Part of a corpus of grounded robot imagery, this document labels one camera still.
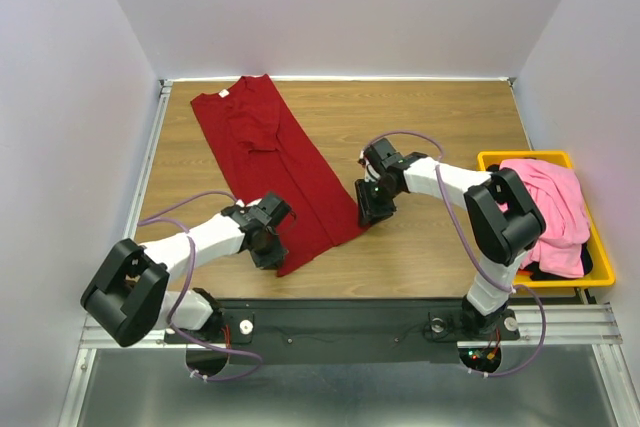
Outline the red t shirt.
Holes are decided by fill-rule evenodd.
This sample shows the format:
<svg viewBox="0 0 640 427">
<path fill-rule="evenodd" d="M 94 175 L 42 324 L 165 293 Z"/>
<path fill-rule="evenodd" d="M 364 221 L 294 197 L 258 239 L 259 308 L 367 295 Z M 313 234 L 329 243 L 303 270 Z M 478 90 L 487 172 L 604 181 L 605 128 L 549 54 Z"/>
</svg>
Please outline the red t shirt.
<svg viewBox="0 0 640 427">
<path fill-rule="evenodd" d="M 268 75 L 243 76 L 191 107 L 231 192 L 245 202 L 273 192 L 295 213 L 281 231 L 289 253 L 278 276 L 364 233 L 356 202 Z"/>
</svg>

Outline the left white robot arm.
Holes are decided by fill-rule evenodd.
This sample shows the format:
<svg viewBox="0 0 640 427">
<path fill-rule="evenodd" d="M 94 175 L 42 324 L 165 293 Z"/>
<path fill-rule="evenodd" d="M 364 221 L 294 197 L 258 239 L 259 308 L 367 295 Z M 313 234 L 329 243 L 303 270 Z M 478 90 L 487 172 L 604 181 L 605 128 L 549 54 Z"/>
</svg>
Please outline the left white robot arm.
<svg viewBox="0 0 640 427">
<path fill-rule="evenodd" d="M 169 283 L 181 276 L 191 279 L 197 267 L 244 251 L 260 269 L 279 268 L 287 250 L 277 228 L 288 215 L 287 207 L 234 204 L 161 240 L 138 244 L 123 239 L 101 263 L 81 296 L 81 306 L 121 347 L 166 328 L 213 340 L 222 331 L 223 318 L 211 297 L 190 287 L 169 292 Z"/>
</svg>

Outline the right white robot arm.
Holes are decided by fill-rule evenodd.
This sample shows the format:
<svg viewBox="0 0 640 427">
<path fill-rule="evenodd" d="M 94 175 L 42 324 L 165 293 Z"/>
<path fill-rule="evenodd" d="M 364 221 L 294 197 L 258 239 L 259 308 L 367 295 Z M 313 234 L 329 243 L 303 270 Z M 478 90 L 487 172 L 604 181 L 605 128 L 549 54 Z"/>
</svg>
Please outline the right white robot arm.
<svg viewBox="0 0 640 427">
<path fill-rule="evenodd" d="M 470 256 L 476 276 L 463 297 L 460 325 L 472 337 L 493 330 L 506 310 L 524 257 L 546 229 L 545 220 L 518 174 L 509 168 L 472 171 L 422 153 L 404 156 L 369 146 L 355 182 L 358 224 L 370 227 L 396 212 L 394 199 L 421 194 L 444 202 Z"/>
</svg>

